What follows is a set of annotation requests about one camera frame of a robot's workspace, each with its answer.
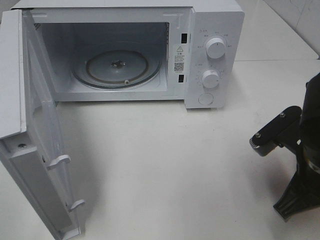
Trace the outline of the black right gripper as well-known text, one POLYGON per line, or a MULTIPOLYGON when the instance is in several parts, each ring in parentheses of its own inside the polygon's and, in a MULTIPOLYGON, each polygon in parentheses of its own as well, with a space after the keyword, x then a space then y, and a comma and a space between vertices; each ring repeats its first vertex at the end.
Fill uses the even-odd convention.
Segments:
POLYGON ((296 172, 273 206, 284 221, 320 206, 320 121, 304 121, 296 151, 296 172))

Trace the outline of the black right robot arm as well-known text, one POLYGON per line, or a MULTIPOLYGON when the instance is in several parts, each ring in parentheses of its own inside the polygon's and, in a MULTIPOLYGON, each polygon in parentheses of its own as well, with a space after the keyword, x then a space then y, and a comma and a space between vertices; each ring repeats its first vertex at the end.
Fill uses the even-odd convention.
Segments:
POLYGON ((320 206, 320 75, 306 84, 299 122, 296 172, 273 206, 284 221, 320 206))

